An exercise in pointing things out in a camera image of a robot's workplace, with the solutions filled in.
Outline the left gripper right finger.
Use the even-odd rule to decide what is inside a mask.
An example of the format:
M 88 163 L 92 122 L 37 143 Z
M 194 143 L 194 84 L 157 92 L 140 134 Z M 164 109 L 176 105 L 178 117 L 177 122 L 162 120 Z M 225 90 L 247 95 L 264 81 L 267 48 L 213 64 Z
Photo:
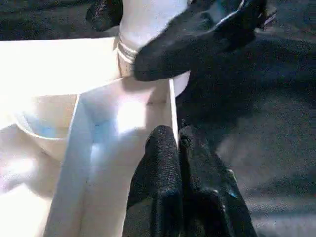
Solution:
M 255 237 L 251 216 L 236 179 L 204 131 L 179 132 L 186 237 Z

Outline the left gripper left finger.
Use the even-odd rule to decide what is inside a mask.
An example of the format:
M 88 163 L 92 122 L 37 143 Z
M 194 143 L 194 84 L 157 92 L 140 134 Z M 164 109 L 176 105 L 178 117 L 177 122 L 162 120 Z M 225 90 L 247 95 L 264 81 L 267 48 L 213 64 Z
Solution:
M 179 154 L 170 127 L 156 127 L 131 179 L 125 237 L 177 237 L 183 229 Z

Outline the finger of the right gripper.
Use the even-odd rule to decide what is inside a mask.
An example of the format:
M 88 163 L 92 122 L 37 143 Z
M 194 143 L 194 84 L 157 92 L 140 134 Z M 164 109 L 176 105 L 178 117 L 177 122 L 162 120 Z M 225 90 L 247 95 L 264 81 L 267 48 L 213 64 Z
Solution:
M 195 0 L 142 47 L 133 63 L 138 81 L 187 72 L 193 65 L 253 41 L 266 16 L 265 0 Z
M 93 29 L 101 32 L 118 26 L 122 16 L 122 0 L 96 0 L 87 10 L 85 19 Z

